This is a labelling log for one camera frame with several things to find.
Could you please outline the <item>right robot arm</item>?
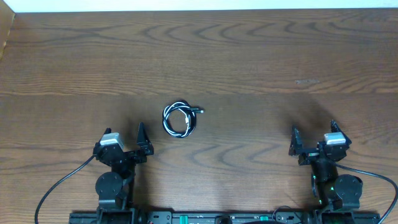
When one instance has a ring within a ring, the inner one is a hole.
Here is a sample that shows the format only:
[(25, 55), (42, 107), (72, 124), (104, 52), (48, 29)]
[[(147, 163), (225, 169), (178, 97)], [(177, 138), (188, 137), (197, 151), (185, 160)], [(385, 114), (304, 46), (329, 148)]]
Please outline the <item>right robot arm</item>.
[(312, 191), (320, 207), (306, 214), (306, 223), (354, 223), (353, 210), (360, 207), (363, 181), (349, 174), (339, 175), (336, 163), (346, 157), (352, 141), (331, 121), (331, 132), (315, 147), (305, 147), (296, 126), (292, 127), (290, 156), (298, 157), (300, 166), (312, 168)]

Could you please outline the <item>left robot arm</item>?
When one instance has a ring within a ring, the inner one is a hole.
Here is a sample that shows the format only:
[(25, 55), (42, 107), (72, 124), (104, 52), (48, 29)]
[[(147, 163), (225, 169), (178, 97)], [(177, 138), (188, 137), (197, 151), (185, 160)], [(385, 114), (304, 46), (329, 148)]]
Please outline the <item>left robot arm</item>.
[(147, 222), (147, 215), (133, 203), (135, 168), (147, 162), (147, 156), (154, 153), (144, 123), (139, 123), (136, 144), (139, 149), (124, 151), (121, 136), (110, 128), (95, 144), (95, 159), (111, 168), (96, 181), (95, 190), (99, 197), (96, 223)]

